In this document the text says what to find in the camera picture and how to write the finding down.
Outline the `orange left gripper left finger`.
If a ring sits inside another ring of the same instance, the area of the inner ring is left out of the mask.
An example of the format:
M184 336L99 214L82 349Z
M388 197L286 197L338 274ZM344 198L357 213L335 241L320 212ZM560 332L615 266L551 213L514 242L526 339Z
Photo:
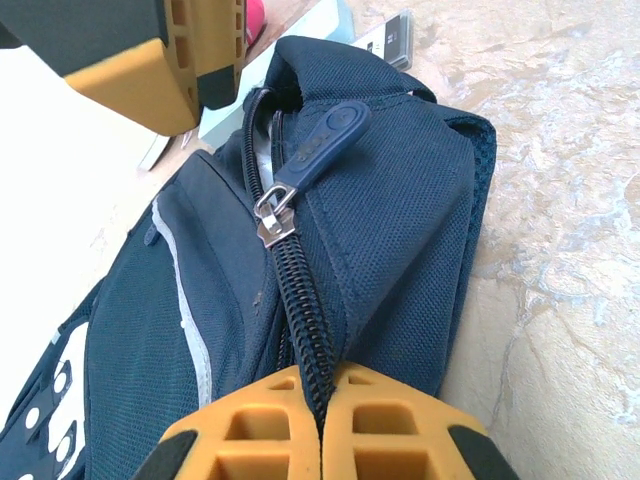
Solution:
M319 479L321 445L287 367L171 425L135 479Z

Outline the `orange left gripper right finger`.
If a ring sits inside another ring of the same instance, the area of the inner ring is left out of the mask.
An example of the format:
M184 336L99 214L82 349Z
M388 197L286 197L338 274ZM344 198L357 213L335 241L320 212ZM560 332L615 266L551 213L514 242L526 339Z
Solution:
M355 363L343 363L335 383L324 479L518 477L475 417Z

